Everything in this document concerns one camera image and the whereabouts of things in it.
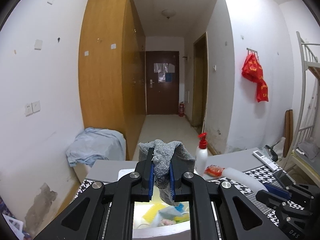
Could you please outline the grey sock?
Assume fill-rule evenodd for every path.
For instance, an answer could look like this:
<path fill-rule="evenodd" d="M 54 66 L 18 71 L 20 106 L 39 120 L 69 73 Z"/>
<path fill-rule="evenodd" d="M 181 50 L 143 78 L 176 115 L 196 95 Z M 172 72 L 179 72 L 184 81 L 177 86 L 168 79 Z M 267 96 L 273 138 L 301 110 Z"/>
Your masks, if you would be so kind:
<path fill-rule="evenodd" d="M 139 161 L 143 161 L 148 156 L 149 148 L 154 148 L 153 163 L 155 185 L 159 189 L 159 196 L 163 202 L 171 206 L 179 206 L 180 204 L 172 200 L 169 189 L 169 168 L 172 157 L 175 155 L 183 161 L 188 167 L 188 171 L 193 172 L 195 167 L 195 158 L 187 151 L 180 141 L 163 142 L 156 139 L 151 142 L 138 144 Z"/>

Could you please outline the yellow foam fruit net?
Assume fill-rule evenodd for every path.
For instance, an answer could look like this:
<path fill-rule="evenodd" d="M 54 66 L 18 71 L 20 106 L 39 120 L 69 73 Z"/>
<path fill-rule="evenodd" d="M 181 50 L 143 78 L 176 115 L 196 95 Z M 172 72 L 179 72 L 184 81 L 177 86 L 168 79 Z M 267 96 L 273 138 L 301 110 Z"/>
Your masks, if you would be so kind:
<path fill-rule="evenodd" d="M 156 217 L 159 210 L 165 208 L 166 206 L 161 203 L 153 204 L 152 207 L 148 209 L 148 211 L 143 215 L 143 219 L 148 223 L 151 223 Z"/>

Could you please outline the black smartphone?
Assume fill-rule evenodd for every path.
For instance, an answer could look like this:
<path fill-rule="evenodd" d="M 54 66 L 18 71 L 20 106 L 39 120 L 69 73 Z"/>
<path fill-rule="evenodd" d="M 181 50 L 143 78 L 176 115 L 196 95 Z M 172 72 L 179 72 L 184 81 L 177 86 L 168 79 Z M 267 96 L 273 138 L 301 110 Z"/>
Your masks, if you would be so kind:
<path fill-rule="evenodd" d="M 287 173 L 283 170 L 274 172 L 273 176 L 277 180 L 277 182 L 281 185 L 282 188 L 286 188 L 293 184 L 293 181 L 289 178 Z"/>

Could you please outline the white remote control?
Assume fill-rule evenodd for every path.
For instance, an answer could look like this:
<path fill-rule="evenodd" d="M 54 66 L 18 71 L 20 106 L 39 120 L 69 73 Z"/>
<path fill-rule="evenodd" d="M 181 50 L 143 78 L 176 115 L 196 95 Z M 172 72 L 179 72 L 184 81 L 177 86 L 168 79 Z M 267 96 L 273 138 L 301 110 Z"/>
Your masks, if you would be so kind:
<path fill-rule="evenodd" d="M 272 172 L 275 172 L 279 168 L 279 166 L 274 161 L 264 156 L 259 150 L 253 151 L 253 155 L 265 166 L 267 166 Z"/>

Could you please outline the grey folded cloth on bed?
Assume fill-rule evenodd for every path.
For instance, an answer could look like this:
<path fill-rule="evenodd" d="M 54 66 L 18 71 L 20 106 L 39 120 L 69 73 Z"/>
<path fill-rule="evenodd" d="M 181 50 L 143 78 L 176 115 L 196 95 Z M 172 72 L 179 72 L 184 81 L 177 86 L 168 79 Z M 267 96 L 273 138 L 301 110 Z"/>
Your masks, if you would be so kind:
<path fill-rule="evenodd" d="M 305 140 L 298 143 L 298 148 L 302 151 L 310 160 L 313 160 L 319 154 L 319 147 L 312 141 Z"/>

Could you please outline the red snack packet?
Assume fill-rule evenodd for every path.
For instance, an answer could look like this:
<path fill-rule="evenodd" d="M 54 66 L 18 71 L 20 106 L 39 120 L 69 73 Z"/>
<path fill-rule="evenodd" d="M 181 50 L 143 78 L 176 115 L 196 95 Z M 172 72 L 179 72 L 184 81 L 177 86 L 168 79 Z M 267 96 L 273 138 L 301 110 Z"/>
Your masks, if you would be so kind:
<path fill-rule="evenodd" d="M 224 171 L 223 167 L 219 167 L 216 165 L 209 165 L 208 167 L 206 167 L 204 173 L 213 178 L 220 178 L 222 176 L 223 171 Z"/>

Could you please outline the light blue cloth covered box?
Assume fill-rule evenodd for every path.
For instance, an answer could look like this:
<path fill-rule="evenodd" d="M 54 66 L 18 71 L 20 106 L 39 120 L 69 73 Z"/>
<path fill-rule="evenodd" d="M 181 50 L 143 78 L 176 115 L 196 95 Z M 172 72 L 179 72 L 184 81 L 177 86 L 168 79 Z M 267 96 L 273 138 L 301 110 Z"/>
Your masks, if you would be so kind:
<path fill-rule="evenodd" d="M 66 151 L 70 167 L 78 164 L 92 167 L 96 160 L 126 159 L 126 140 L 122 133 L 111 129 L 86 128 Z"/>

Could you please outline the white pump lotion bottle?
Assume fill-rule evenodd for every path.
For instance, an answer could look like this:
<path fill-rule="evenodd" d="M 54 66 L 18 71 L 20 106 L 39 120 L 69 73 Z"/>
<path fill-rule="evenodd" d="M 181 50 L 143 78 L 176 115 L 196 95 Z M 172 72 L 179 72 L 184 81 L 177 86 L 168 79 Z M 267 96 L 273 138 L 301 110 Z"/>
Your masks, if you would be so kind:
<path fill-rule="evenodd" d="M 207 148 L 206 136 L 207 136 L 206 132 L 203 132 L 198 135 L 200 141 L 199 141 L 199 145 L 196 149 L 195 171 L 200 176 L 204 175 L 204 171 L 206 169 L 206 162 L 207 162 L 207 158 L 208 158 L 208 148 Z"/>

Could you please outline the red fire extinguisher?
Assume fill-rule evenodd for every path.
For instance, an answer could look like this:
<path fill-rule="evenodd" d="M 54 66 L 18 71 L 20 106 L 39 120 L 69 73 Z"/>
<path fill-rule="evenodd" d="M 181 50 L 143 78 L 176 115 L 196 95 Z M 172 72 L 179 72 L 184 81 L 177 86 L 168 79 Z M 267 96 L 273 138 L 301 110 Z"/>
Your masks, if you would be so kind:
<path fill-rule="evenodd" d="M 184 102 L 179 103 L 178 115 L 184 117 Z"/>

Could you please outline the red hanging bags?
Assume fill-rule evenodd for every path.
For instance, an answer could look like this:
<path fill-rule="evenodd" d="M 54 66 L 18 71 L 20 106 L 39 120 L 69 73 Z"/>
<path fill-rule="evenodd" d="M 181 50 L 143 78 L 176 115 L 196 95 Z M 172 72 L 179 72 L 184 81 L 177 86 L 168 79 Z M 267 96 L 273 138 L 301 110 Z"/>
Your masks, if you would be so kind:
<path fill-rule="evenodd" d="M 264 80 L 262 66 L 254 53 L 249 53 L 244 61 L 241 70 L 242 76 L 257 84 L 256 100 L 257 102 L 268 102 L 268 86 Z"/>

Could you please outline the wooden wardrobe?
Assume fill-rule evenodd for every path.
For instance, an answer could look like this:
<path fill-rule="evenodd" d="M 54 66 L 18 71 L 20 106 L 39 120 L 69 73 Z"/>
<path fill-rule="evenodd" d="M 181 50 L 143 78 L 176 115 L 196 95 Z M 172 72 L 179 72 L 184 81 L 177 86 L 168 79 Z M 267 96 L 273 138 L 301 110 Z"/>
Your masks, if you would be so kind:
<path fill-rule="evenodd" d="M 133 0 L 88 0 L 79 43 L 84 126 L 120 132 L 132 160 L 145 119 L 145 35 Z"/>

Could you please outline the wooden boards against wall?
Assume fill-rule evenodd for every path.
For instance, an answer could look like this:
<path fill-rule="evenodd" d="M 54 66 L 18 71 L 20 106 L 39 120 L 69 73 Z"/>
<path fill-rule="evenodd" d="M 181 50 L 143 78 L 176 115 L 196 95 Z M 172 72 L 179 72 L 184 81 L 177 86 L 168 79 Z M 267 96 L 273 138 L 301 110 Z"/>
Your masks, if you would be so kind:
<path fill-rule="evenodd" d="M 285 158 L 289 152 L 292 139 L 293 139 L 293 110 L 289 109 L 285 112 L 285 125 L 284 125 L 284 150 L 283 157 Z"/>

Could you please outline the white wall switch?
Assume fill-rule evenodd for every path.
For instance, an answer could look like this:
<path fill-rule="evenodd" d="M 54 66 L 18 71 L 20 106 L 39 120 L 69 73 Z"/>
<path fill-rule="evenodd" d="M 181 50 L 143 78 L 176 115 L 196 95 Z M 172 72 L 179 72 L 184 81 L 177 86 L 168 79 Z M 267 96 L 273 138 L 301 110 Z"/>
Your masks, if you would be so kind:
<path fill-rule="evenodd" d="M 40 101 L 32 102 L 31 106 L 32 106 L 33 113 L 37 113 L 41 110 Z"/>

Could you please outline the white wall socket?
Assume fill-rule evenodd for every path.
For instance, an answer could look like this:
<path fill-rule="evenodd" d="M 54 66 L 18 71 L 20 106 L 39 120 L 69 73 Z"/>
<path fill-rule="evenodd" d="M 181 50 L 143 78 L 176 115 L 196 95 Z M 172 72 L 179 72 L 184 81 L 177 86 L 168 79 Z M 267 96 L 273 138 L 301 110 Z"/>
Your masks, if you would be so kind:
<path fill-rule="evenodd" d="M 24 106 L 24 114 L 25 116 L 30 116 L 33 114 L 33 107 L 31 103 L 28 103 Z"/>

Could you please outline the wall coat hook rack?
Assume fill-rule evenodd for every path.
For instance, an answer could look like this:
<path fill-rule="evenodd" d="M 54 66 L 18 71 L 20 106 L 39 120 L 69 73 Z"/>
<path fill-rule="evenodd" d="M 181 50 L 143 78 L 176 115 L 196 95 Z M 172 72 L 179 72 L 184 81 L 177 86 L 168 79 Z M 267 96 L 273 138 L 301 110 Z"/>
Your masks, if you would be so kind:
<path fill-rule="evenodd" d="M 256 50 L 253 50 L 251 48 L 246 48 L 247 51 L 248 51 L 248 54 L 255 54 L 255 55 L 258 55 L 258 52 Z"/>

